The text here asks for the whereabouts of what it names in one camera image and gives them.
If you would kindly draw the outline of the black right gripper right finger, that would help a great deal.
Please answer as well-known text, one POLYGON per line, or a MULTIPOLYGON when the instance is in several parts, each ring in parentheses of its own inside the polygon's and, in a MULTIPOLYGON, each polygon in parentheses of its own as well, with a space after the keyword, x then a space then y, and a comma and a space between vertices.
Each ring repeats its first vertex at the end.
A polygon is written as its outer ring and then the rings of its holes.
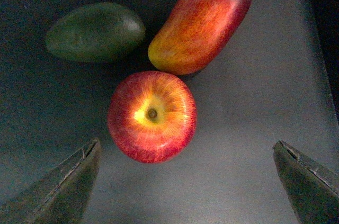
POLYGON ((299 223, 338 223, 338 174, 284 141, 273 159, 299 223))

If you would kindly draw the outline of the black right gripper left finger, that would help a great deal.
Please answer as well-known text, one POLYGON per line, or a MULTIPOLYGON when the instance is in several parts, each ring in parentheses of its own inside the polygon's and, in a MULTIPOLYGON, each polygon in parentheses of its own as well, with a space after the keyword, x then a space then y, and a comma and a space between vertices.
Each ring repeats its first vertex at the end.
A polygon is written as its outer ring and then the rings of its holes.
POLYGON ((81 223, 101 158, 90 140, 17 197, 1 205, 1 223, 81 223))

